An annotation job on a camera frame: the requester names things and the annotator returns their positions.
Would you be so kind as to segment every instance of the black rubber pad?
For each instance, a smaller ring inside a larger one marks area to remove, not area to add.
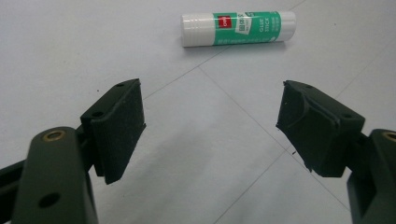
[[[84,133],[97,148],[96,173],[107,184],[119,180],[146,128],[139,79],[114,86],[81,116]]]

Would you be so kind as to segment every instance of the red logo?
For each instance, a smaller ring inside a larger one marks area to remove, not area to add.
[[[230,16],[218,16],[219,28],[231,28],[231,17]]]

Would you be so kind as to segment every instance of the floor tile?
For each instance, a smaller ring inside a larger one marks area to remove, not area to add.
[[[363,133],[396,130],[396,36],[384,51],[338,97],[366,118]]]
[[[93,181],[101,223],[214,223],[284,152],[199,69],[144,104],[124,177]]]
[[[290,143],[275,127],[282,81],[305,82],[336,97],[396,34],[383,21],[392,15],[378,8],[376,17],[364,18],[362,4],[351,9],[342,2],[307,0],[293,10],[298,24],[290,41],[232,46],[200,66],[284,148]],[[374,41],[376,33],[354,29],[367,22],[380,30],[385,24],[387,35]]]
[[[285,153],[217,223],[351,223],[351,218],[345,207]]]

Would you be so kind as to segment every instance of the green label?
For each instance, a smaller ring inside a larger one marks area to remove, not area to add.
[[[213,13],[216,37],[213,45],[272,42],[279,37],[277,12]]]

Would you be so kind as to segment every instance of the white glue stick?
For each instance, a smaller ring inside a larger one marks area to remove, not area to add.
[[[181,16],[183,47],[286,41],[291,39],[295,30],[296,16],[291,11]]]

